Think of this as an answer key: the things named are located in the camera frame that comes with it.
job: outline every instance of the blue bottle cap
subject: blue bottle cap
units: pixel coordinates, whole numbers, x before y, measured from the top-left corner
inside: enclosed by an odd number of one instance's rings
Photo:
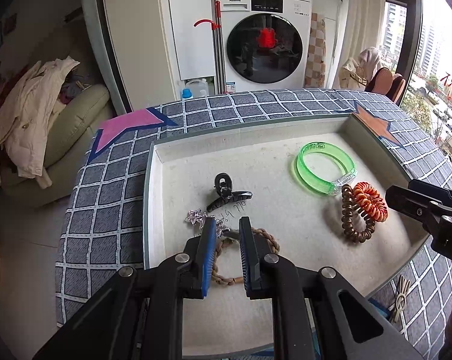
[[[193,94],[191,93],[191,90],[189,88],[184,88],[182,96],[184,99],[188,99],[188,98],[192,97]]]

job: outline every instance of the green bracelet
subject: green bracelet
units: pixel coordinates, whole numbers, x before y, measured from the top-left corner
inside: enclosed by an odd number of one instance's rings
[[[333,158],[344,170],[344,176],[330,182],[319,178],[312,173],[304,163],[304,155],[309,153],[322,153]],[[356,177],[356,168],[353,160],[339,147],[326,142],[311,142],[303,146],[297,156],[296,168],[303,181],[314,190],[327,195],[336,195],[344,184]]]

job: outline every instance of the table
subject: table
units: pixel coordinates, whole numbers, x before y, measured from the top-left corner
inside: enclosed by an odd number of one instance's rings
[[[373,93],[277,90],[181,100],[152,110],[164,121],[160,127],[130,128],[99,155],[95,155],[93,139],[93,149],[84,157],[71,194],[58,249],[58,326],[120,267],[143,267],[143,185],[153,140],[257,120],[351,113],[358,106],[390,122],[389,131],[402,146],[381,141],[412,178],[452,189],[448,159],[400,108]],[[113,119],[113,124],[116,120],[120,123],[121,119]],[[396,325],[425,359],[435,358],[443,345],[452,304],[452,262],[434,252],[430,244],[431,238],[401,272],[412,285]],[[392,309],[396,283],[397,277],[373,299]]]

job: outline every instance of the window frame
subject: window frame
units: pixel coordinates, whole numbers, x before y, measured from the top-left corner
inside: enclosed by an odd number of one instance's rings
[[[405,88],[407,88],[413,75],[417,52],[420,46],[423,21],[423,2],[422,0],[386,0],[386,2],[406,8],[405,33],[401,53],[399,54],[398,64],[396,67],[396,73],[403,76],[406,81]],[[401,105],[405,93],[406,90],[403,91],[402,96],[398,100],[398,106]]]

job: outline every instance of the metal screw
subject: metal screw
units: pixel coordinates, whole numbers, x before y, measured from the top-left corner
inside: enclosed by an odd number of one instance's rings
[[[178,263],[186,263],[189,261],[189,254],[187,253],[179,253],[174,258]]]
[[[133,269],[130,266],[124,266],[118,271],[118,273],[122,278],[129,278],[133,274]]]
[[[327,279],[332,279],[336,276],[336,271],[327,266],[326,268],[321,269],[321,274]]]
[[[274,253],[268,253],[265,255],[264,261],[270,264],[276,264],[279,261],[279,257]]]

